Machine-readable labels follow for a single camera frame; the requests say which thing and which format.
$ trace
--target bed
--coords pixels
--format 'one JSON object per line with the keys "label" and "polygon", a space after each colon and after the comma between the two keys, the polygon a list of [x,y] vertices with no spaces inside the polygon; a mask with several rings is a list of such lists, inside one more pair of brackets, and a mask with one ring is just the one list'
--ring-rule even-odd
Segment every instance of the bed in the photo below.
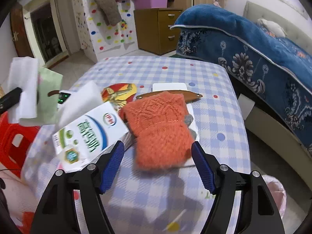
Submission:
{"label": "bed", "polygon": [[[274,21],[287,38],[260,29]],[[175,22],[177,54],[222,66],[239,93],[256,105],[245,126],[275,150],[312,190],[312,39],[276,13],[247,2],[244,17],[201,4]]]}

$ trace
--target checkered tablecloth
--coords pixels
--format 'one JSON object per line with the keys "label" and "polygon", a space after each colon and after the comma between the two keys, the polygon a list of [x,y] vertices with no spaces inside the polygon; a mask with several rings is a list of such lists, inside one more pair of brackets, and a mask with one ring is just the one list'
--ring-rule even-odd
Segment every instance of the checkered tablecloth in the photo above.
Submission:
{"label": "checkered tablecloth", "polygon": [[[112,57],[94,65],[71,90],[77,91],[89,80],[102,89],[115,83],[135,83],[137,94],[150,92],[153,83],[186,83],[188,90],[203,95],[192,104],[202,147],[220,163],[250,173],[244,122],[229,77],[221,66],[179,58]],[[59,164],[51,140],[53,132],[53,125],[41,128],[22,170],[38,199]],[[133,165],[134,151],[135,145],[125,152],[112,188],[101,196],[115,233],[200,233],[214,198],[204,189],[196,168],[138,171]],[[79,193],[75,198],[84,234],[87,230]],[[227,233],[234,232],[239,202],[237,192]]]}

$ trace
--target headboard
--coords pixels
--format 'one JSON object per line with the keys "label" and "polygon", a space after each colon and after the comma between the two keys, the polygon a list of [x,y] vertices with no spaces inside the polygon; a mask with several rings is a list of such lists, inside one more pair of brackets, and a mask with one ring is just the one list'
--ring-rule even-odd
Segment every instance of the headboard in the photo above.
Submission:
{"label": "headboard", "polygon": [[252,22],[256,22],[259,18],[264,18],[279,24],[287,33],[288,39],[292,40],[298,46],[312,55],[312,39],[297,26],[280,15],[274,13],[273,11],[270,11],[258,4],[247,1],[243,16]]}

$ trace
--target metal screw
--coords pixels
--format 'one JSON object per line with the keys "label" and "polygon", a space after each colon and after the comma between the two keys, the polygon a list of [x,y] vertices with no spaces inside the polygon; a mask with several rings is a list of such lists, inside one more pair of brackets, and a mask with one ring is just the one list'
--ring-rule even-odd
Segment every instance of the metal screw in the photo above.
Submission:
{"label": "metal screw", "polygon": [[87,169],[89,170],[89,171],[92,171],[92,170],[94,170],[96,168],[96,165],[95,164],[89,164],[88,165],[88,167],[87,167]]}
{"label": "metal screw", "polygon": [[57,175],[57,176],[60,176],[60,175],[62,175],[63,174],[63,170],[57,170],[56,172],[55,172],[55,175]]}
{"label": "metal screw", "polygon": [[225,164],[222,164],[220,165],[220,169],[226,172],[229,169],[229,167]]}
{"label": "metal screw", "polygon": [[260,176],[260,173],[258,173],[257,171],[253,171],[252,175],[258,178]]}

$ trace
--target purple storage box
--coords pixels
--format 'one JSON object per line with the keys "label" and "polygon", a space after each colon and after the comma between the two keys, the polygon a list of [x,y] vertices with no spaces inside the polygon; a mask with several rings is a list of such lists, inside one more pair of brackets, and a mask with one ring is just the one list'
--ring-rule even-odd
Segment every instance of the purple storage box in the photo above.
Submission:
{"label": "purple storage box", "polygon": [[135,9],[166,8],[168,0],[134,0]]}

